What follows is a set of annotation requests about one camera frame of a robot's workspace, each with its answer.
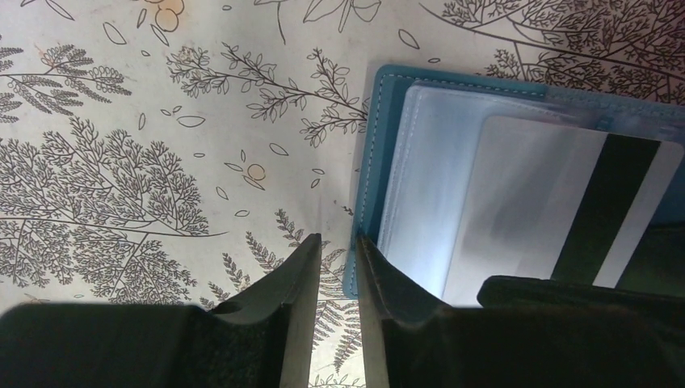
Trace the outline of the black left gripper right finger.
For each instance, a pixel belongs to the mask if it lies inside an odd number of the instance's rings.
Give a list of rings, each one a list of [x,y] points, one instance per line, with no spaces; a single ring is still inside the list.
[[[442,302],[365,235],[355,244],[370,387],[681,387],[684,300],[491,276]]]

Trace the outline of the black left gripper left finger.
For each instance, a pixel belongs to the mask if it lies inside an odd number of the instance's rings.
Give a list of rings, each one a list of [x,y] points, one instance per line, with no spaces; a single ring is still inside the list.
[[[304,387],[320,234],[217,307],[25,304],[1,317],[4,387]]]

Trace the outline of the silver credit card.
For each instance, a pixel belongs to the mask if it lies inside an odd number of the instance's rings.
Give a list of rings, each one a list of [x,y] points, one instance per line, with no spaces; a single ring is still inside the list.
[[[614,288],[683,159],[672,141],[485,120],[442,298],[495,275]]]

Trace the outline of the blue card holder wallet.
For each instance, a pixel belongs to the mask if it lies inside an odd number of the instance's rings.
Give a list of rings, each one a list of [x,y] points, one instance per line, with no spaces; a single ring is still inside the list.
[[[531,82],[399,65],[372,92],[354,231],[443,301],[485,120],[507,116],[672,141],[683,159],[614,288],[684,293],[684,109]]]

